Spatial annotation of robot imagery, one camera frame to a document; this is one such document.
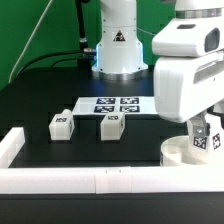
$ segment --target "cable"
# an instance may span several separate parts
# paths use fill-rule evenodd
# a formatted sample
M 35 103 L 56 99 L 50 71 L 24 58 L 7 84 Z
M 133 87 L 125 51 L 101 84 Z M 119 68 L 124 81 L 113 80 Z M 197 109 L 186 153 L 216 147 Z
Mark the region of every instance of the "cable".
M 65 59 L 61 59 L 61 60 L 54 62 L 51 65 L 51 68 L 54 67 L 56 64 L 63 62 L 63 61 L 91 61 L 91 60 L 95 60 L 94 55 L 84 56 L 84 57 L 80 57 L 80 58 L 65 58 Z
M 32 41 L 32 39 L 33 39 L 33 37 L 34 37 L 34 35 L 36 34 L 36 32 L 37 32 L 37 30 L 38 30 L 38 28 L 39 28 L 41 22 L 43 21 L 45 15 L 47 14 L 49 8 L 51 7 L 51 5 L 52 5 L 52 3 L 53 3 L 53 1 L 54 1 L 54 0 L 50 0 L 49 3 L 47 4 L 47 7 L 45 8 L 45 10 L 44 10 L 43 14 L 41 15 L 39 21 L 37 22 L 37 25 L 35 26 L 35 28 L 34 28 L 32 34 L 31 34 L 30 38 L 28 39 L 28 41 L 27 41 L 27 43 L 26 43 L 26 45 L 25 45 L 25 47 L 24 47 L 24 49 L 23 49 L 21 55 L 19 56 L 19 58 L 18 58 L 16 64 L 14 65 L 14 67 L 13 67 L 11 73 L 10 73 L 10 76 L 9 76 L 9 84 L 10 84 L 11 81 L 12 81 L 13 74 L 14 74 L 14 72 L 15 72 L 15 70 L 16 70 L 18 64 L 20 63 L 20 61 L 22 60 L 23 56 L 25 55 L 25 53 L 26 53 L 26 51 L 27 51 L 27 49 L 28 49 L 28 47 L 29 47 L 29 45 L 30 45 L 30 43 L 31 43 L 31 41 Z
M 66 58 L 66 59 L 58 60 L 51 65 L 51 68 L 54 67 L 56 64 L 59 64 L 63 61 L 77 61 L 77 58 Z
M 76 51 L 65 51 L 65 52 L 56 52 L 56 53 L 50 53 L 50 54 L 45 54 L 45 55 L 42 55 L 40 57 L 37 57 L 31 61 L 29 61 L 28 63 L 26 63 L 20 70 L 19 72 L 17 73 L 16 76 L 18 75 L 21 75 L 30 65 L 38 62 L 38 61 L 41 61 L 43 59 L 46 59 L 46 58 L 51 58 L 51 57 L 56 57 L 56 56 L 64 56 L 64 55 L 70 55 L 70 54 L 79 54 L 79 53 L 83 53 L 82 50 L 76 50 Z
M 137 27 L 137 29 L 138 29 L 139 31 L 141 31 L 141 32 L 143 32 L 143 33 L 146 33 L 146 34 L 149 34 L 149 35 L 151 35 L 151 36 L 155 36 L 155 35 L 156 35 L 155 33 L 152 33 L 152 32 L 146 31 L 146 30 L 143 30 L 143 29 L 138 28 L 138 27 Z

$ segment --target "white block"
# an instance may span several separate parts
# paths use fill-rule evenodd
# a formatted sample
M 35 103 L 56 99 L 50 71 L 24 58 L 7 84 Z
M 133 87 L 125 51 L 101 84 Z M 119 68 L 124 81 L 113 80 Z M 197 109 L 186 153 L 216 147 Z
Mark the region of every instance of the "white block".
M 70 110 L 55 114 L 49 125 L 51 140 L 70 140 L 74 130 L 74 119 Z
M 0 168 L 8 168 L 25 143 L 23 128 L 12 128 L 0 143 Z
M 100 124 L 101 140 L 119 140 L 125 128 L 125 113 L 107 113 Z

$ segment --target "white border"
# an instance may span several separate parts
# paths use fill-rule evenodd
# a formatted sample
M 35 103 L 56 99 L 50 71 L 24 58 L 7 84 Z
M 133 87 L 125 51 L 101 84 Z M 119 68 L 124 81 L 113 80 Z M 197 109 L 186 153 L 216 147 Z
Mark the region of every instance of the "white border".
M 25 143 L 12 128 L 0 143 L 0 160 Z M 224 191 L 222 166 L 0 169 L 0 194 L 107 194 Z

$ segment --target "black cable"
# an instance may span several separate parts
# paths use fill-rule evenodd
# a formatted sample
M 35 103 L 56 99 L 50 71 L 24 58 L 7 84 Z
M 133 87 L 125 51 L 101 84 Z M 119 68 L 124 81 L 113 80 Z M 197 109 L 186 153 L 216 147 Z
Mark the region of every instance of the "black cable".
M 77 17 L 78 17 L 78 26 L 79 26 L 79 37 L 80 37 L 79 45 L 80 45 L 80 49 L 82 50 L 88 47 L 86 33 L 85 33 L 84 19 L 83 19 L 82 1 L 75 0 L 75 3 L 76 3 L 76 11 L 77 11 Z
M 90 61 L 94 61 L 94 60 L 95 60 L 94 55 L 89 55 L 89 56 L 84 56 L 84 57 L 79 57 L 79 58 L 64 58 L 64 59 L 54 62 L 51 65 L 51 68 L 54 67 L 56 64 L 63 62 L 63 61 L 88 61 L 88 62 L 90 62 Z
M 54 62 L 52 65 L 51 65 L 51 68 L 54 67 L 56 64 L 58 63 L 61 63 L 63 61 L 77 61 L 78 58 L 66 58 L 66 59 L 61 59 L 61 60 L 58 60 L 56 62 Z
M 38 61 L 41 61 L 43 59 L 46 59 L 46 58 L 51 58 L 51 57 L 55 57 L 55 56 L 64 56 L 64 55 L 70 55 L 70 54 L 79 54 L 79 53 L 84 53 L 83 50 L 75 50 L 75 51 L 64 51 L 64 52 L 55 52 L 55 53 L 50 53 L 50 54 L 45 54 L 45 55 L 42 55 L 40 57 L 37 57 L 31 61 L 29 61 L 28 63 L 26 63 L 20 70 L 19 72 L 17 73 L 16 76 L 18 75 L 21 75 L 30 65 L 38 62 Z

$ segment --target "white cylindrical object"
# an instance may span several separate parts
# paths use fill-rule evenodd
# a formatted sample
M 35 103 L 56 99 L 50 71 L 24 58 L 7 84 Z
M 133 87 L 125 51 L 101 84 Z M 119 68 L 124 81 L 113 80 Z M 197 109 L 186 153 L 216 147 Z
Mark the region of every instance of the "white cylindrical object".
M 176 11 L 223 8 L 223 0 L 177 0 Z
M 136 0 L 101 0 L 102 38 L 97 45 L 95 76 L 130 79 L 146 70 L 142 43 L 137 38 Z

